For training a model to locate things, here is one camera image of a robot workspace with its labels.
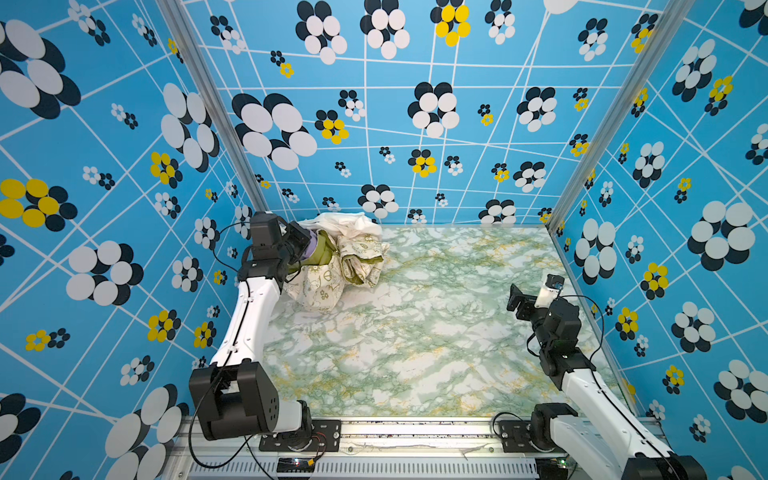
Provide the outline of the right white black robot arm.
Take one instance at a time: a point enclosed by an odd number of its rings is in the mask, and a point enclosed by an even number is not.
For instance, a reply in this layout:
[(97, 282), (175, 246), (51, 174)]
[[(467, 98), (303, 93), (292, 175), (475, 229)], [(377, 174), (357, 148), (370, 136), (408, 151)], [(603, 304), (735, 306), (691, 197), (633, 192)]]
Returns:
[(579, 307), (564, 278), (548, 275), (536, 295), (510, 286), (507, 310), (531, 325), (543, 373), (571, 402), (539, 403), (530, 416), (534, 448), (564, 451), (592, 479), (705, 479), (690, 455), (678, 455), (614, 395), (578, 346)]

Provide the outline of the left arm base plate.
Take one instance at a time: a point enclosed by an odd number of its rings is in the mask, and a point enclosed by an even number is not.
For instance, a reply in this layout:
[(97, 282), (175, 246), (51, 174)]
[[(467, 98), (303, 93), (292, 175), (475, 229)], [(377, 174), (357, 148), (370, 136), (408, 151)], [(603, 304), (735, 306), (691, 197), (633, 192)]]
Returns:
[(261, 452), (279, 453), (338, 452), (341, 434), (340, 419), (314, 419), (309, 430), (263, 435), (258, 448)]

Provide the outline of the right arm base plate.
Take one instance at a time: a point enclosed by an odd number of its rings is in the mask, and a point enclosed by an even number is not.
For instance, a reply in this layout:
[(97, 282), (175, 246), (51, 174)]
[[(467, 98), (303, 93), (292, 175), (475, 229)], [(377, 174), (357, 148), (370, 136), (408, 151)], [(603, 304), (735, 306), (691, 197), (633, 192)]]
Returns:
[(552, 454), (566, 456), (560, 447), (540, 447), (534, 444), (529, 431), (529, 422), (521, 420), (497, 420), (492, 427), (501, 442), (504, 453)]

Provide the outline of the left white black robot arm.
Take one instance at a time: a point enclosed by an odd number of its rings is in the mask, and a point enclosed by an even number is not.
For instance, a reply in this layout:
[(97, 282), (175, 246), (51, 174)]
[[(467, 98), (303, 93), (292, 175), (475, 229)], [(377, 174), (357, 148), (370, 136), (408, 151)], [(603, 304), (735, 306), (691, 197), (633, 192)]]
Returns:
[(252, 244), (238, 270), (238, 295), (226, 335), (206, 368), (193, 371), (189, 391), (204, 437), (270, 435), (288, 442), (312, 437), (309, 406), (282, 400), (262, 364), (265, 335), (287, 281), (288, 267), (307, 259), (309, 230), (271, 212), (248, 224)]

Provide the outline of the purple cloth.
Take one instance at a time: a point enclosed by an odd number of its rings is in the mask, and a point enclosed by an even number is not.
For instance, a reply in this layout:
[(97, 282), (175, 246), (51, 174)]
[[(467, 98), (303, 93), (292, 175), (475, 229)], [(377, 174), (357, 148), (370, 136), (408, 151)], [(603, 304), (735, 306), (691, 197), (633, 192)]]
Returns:
[(311, 231), (311, 240), (301, 262), (304, 265), (319, 266), (329, 263), (333, 255), (328, 236), (323, 230)]

